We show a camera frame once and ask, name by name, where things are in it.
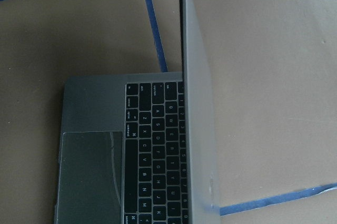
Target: touchpad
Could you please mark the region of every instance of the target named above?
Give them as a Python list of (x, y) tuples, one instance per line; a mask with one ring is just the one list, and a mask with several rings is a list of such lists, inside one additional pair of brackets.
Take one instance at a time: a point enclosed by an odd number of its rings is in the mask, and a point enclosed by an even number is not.
[(120, 223), (122, 133), (63, 135), (57, 223)]

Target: space bar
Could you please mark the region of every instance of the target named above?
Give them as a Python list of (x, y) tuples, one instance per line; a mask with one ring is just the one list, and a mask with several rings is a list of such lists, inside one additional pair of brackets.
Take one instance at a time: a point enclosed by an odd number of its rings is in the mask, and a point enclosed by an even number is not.
[(137, 212), (138, 142), (125, 142), (124, 212)]

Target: laptop keyboard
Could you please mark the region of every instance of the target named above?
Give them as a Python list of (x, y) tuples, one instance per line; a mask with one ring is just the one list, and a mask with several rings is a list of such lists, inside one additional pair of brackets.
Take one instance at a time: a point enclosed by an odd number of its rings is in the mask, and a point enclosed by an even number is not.
[(182, 82), (126, 85), (124, 224), (188, 224)]

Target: gray laptop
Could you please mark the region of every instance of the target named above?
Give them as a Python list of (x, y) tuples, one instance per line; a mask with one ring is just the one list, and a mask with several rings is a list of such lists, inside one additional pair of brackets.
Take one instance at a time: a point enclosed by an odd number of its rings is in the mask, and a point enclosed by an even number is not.
[(220, 223), (211, 75), (181, 8), (183, 73), (67, 81), (55, 223)]

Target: black key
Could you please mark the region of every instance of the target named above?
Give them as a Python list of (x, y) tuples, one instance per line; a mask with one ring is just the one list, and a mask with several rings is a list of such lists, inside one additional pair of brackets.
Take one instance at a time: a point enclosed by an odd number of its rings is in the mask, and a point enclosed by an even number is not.
[(127, 109), (126, 110), (126, 121), (138, 120), (138, 110), (137, 109)]
[(181, 224), (180, 218), (168, 218), (167, 224)]
[(164, 143), (165, 143), (165, 133), (164, 132), (153, 132), (152, 144), (164, 144)]
[(140, 197), (151, 196), (151, 184), (150, 183), (140, 183), (138, 187), (138, 193)]
[(136, 108), (136, 107), (138, 107), (138, 97), (137, 96), (127, 96), (127, 98), (126, 98), (126, 107), (127, 108)]
[(184, 82), (178, 82), (178, 93), (184, 93)]
[(166, 220), (166, 207), (153, 207), (153, 220)]
[(179, 186), (168, 186), (167, 187), (167, 200), (180, 200)]
[(165, 158), (165, 147), (164, 146), (153, 146), (152, 153), (153, 153), (153, 159), (163, 159)]
[(179, 121), (179, 132), (180, 132), (180, 134), (185, 133), (185, 121), (183, 121), (183, 120)]
[(178, 116), (179, 116), (179, 120), (184, 120), (185, 119), (185, 109), (183, 107), (179, 108)]
[(124, 182), (124, 211), (137, 212), (137, 180), (138, 180), (138, 143), (128, 139), (125, 142), (125, 182)]
[(180, 150), (180, 162), (186, 162), (186, 149)]
[(180, 216), (180, 202), (168, 202), (167, 203), (167, 215), (168, 216)]
[(137, 95), (138, 94), (138, 84), (127, 84), (126, 94), (127, 95)]
[(152, 106), (152, 116), (153, 117), (163, 117), (164, 116), (164, 106), (163, 105)]
[(152, 103), (153, 104), (164, 103), (164, 83), (152, 84)]
[(180, 175), (181, 175), (182, 178), (186, 178), (186, 176), (187, 176), (187, 166), (186, 166), (186, 164), (180, 165)]
[(165, 112), (167, 114), (176, 114), (178, 111), (178, 105), (176, 101), (165, 102)]
[(137, 224), (137, 215), (124, 215), (124, 223)]
[(179, 170), (179, 158), (178, 157), (167, 157), (166, 158), (166, 168), (168, 170)]
[(151, 215), (139, 215), (139, 224), (151, 224), (152, 216)]
[(165, 189), (166, 187), (165, 175), (153, 175), (152, 186), (153, 189)]
[(167, 184), (168, 185), (179, 185), (180, 175), (179, 171), (168, 171), (167, 172)]
[(180, 141), (180, 147), (186, 148), (186, 136), (185, 135), (179, 135), (179, 141)]
[(151, 166), (151, 154), (139, 154), (139, 166)]
[(187, 179), (186, 178), (182, 178), (181, 182), (181, 192), (187, 192)]
[(151, 113), (150, 112), (140, 112), (139, 113), (139, 123), (140, 124), (151, 124)]
[(150, 125), (139, 126), (139, 137), (141, 138), (151, 137), (151, 126)]
[(177, 99), (177, 83), (166, 82), (165, 83), (165, 99), (174, 100)]
[(166, 203), (166, 192), (165, 191), (153, 191), (153, 204), (154, 205), (164, 205)]
[(151, 140), (150, 139), (139, 140), (139, 151), (140, 152), (151, 152)]
[(182, 208), (188, 208), (189, 203), (187, 201), (187, 194), (181, 194), (181, 206)]
[(156, 160), (152, 162), (153, 174), (165, 173), (165, 161)]
[(161, 131), (164, 130), (164, 118), (155, 118), (152, 119), (152, 130), (153, 131)]
[(139, 181), (151, 181), (151, 179), (152, 179), (151, 168), (139, 169)]
[(166, 126), (176, 127), (178, 126), (178, 116), (177, 115), (166, 115)]
[(182, 215), (183, 215), (183, 224), (189, 224), (189, 211), (182, 210)]
[(184, 98), (184, 95), (183, 95), (183, 94), (179, 94), (179, 95), (178, 95), (178, 105), (179, 105), (180, 107), (185, 106), (185, 98)]
[(178, 129), (177, 128), (166, 129), (166, 140), (167, 141), (178, 141)]
[(151, 84), (141, 83), (139, 84), (139, 110), (150, 111), (151, 110)]
[(151, 212), (152, 205), (151, 205), (151, 199), (139, 199), (138, 201), (138, 209), (139, 212)]
[(126, 138), (136, 138), (137, 133), (137, 123), (126, 123)]
[(166, 154), (168, 156), (179, 154), (179, 146), (177, 141), (169, 141), (166, 143)]

